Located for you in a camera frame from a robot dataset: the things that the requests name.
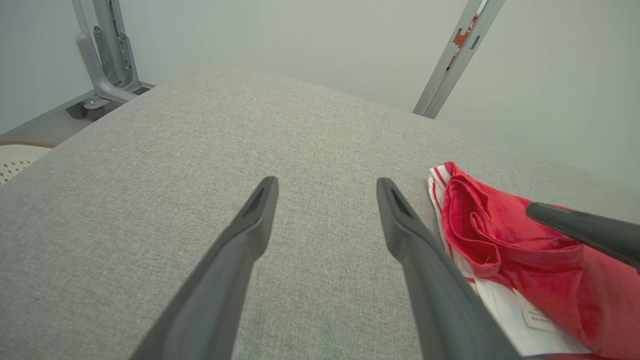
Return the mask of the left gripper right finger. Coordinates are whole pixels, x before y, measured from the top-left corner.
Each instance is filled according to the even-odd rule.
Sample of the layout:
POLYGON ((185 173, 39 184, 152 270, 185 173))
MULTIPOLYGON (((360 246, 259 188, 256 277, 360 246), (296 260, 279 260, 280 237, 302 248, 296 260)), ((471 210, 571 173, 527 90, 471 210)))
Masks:
POLYGON ((390 178, 378 178, 382 232, 400 262, 425 360, 519 360, 517 349, 390 178))

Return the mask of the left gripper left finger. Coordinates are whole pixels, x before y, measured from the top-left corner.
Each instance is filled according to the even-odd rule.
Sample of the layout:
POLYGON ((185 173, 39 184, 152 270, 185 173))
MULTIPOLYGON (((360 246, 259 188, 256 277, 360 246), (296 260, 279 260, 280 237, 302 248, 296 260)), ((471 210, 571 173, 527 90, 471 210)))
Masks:
POLYGON ((279 196, 269 176, 195 266, 133 351, 133 360, 229 360, 253 266, 269 244, 279 196))

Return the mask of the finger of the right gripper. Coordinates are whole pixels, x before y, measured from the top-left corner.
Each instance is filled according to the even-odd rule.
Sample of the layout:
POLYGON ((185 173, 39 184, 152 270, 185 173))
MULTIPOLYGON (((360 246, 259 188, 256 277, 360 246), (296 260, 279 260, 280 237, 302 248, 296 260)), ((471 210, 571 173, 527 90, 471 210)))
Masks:
POLYGON ((635 223, 531 202, 526 216, 633 268, 640 267, 640 226, 635 223))

